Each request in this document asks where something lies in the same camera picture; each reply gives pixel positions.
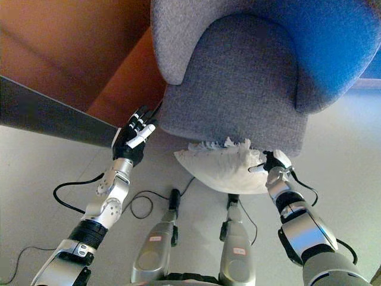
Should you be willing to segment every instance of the wall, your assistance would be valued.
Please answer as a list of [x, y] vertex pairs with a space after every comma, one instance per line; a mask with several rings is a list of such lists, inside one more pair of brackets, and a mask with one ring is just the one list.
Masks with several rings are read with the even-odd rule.
[[[55, 98], [74, 108], [87, 111], [119, 67], [128, 65], [135, 74], [122, 73], [125, 82], [151, 87], [141, 93], [134, 85], [122, 98], [102, 96], [102, 107], [91, 107], [91, 114], [105, 118], [123, 99], [125, 116], [141, 101], [155, 105], [164, 92], [149, 40], [149, 0], [127, 1], [2, 1], [0, 73], [10, 79]], [[139, 39], [145, 39], [135, 52]], [[149, 79], [143, 71], [154, 74]], [[123, 118], [110, 123], [123, 124]]]

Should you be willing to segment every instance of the black joint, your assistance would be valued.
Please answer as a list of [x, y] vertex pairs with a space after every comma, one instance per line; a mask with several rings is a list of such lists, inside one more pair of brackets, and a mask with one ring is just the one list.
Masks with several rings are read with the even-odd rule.
[[302, 266], [303, 265], [303, 261], [297, 255], [295, 250], [292, 248], [290, 242], [288, 241], [288, 239], [287, 239], [287, 237], [286, 237], [286, 235], [285, 235], [285, 233], [283, 232], [282, 229], [278, 230], [278, 237], [279, 237], [280, 242], [283, 245], [283, 248], [286, 251], [286, 254], [287, 254], [288, 258], [290, 258], [290, 260], [292, 262]]
[[69, 252], [61, 252], [58, 255], [58, 257], [63, 260], [69, 260], [69, 261], [80, 263], [86, 266], [91, 265], [91, 263], [93, 263], [93, 260], [94, 260], [94, 254], [90, 252], [88, 252], [85, 257], [80, 257]]
[[169, 197], [169, 209], [176, 211], [176, 217], [179, 216], [181, 194], [178, 189], [172, 189], [171, 196]]
[[106, 233], [107, 228], [102, 226], [100, 223], [92, 220], [81, 220], [73, 229], [68, 239], [76, 240], [98, 249]]
[[87, 285], [91, 275], [91, 270], [87, 267], [84, 267], [79, 273], [77, 279], [75, 280], [73, 286], [85, 286]]
[[235, 203], [237, 204], [239, 200], [239, 195], [236, 194], [228, 194], [227, 195], [227, 207], [226, 209], [229, 209], [230, 203]]
[[169, 281], [184, 281], [184, 280], [196, 280], [201, 282], [207, 282], [211, 284], [219, 284], [218, 280], [213, 276], [204, 276], [196, 273], [170, 273], [160, 280]]
[[334, 253], [335, 251], [327, 244], [318, 244], [318, 245], [315, 245], [315, 246], [305, 250], [302, 253], [303, 264], [306, 263], [307, 260], [310, 259], [311, 257], [313, 257], [317, 254], [320, 254], [320, 253], [324, 253], [324, 252]]
[[277, 197], [275, 205], [278, 212], [281, 213], [282, 210], [289, 204], [296, 203], [297, 201], [305, 201], [301, 195], [297, 192], [284, 192]]
[[223, 222], [220, 231], [220, 241], [224, 242], [227, 235], [227, 222]]
[[179, 228], [174, 225], [173, 226], [173, 233], [172, 233], [172, 238], [171, 238], [171, 246], [175, 247], [177, 246], [177, 242], [179, 241]]

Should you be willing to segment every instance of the wooden panel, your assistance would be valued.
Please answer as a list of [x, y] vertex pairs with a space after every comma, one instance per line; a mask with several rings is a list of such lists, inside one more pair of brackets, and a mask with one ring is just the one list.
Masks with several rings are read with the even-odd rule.
[[87, 110], [149, 27], [149, 0], [1, 2], [0, 73]]
[[154, 108], [162, 99], [166, 83], [156, 64], [151, 29], [148, 29], [123, 61], [88, 114], [116, 126], [146, 104]]

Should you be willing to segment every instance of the sticker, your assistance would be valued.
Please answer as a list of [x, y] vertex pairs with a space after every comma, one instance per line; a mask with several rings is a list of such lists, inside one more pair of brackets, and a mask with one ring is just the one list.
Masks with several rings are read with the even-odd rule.
[[233, 247], [233, 253], [238, 255], [246, 255], [246, 250], [240, 247]]
[[161, 241], [161, 237], [150, 237], [149, 241]]

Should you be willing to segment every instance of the floor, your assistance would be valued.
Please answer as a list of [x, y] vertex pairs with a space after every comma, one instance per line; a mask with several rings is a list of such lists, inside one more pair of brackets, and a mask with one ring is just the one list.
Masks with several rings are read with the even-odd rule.
[[[316, 205], [336, 236], [352, 245], [358, 268], [370, 279], [381, 262], [381, 96], [346, 95], [327, 110], [313, 115], [307, 126], [302, 154], [293, 159], [299, 178], [321, 193]], [[173, 151], [187, 141], [162, 131], [149, 140], [143, 162], [133, 170], [131, 196], [150, 189], [169, 194], [183, 190], [190, 174], [177, 163]], [[28, 245], [56, 247], [67, 238], [81, 215], [58, 205], [52, 190], [60, 183], [94, 178], [111, 163], [111, 151], [36, 133], [0, 126], [1, 277], [6, 281], [19, 251]], [[81, 208], [96, 184], [61, 190], [61, 197]], [[301, 189], [307, 200], [313, 196]], [[142, 240], [159, 221], [167, 202], [154, 197], [154, 210], [137, 220], [128, 211], [109, 231], [90, 267], [89, 285], [124, 285]], [[258, 225], [253, 246], [257, 285], [302, 285], [302, 269], [291, 263], [277, 230], [279, 215], [268, 195], [243, 196], [242, 202]], [[172, 249], [172, 272], [217, 276], [222, 243], [220, 226], [226, 216], [226, 194], [193, 181], [182, 198], [179, 245]], [[134, 203], [143, 214], [144, 200]], [[250, 236], [254, 229], [245, 219]], [[350, 258], [345, 249], [340, 251]], [[27, 250], [12, 285], [28, 285], [50, 251]]]

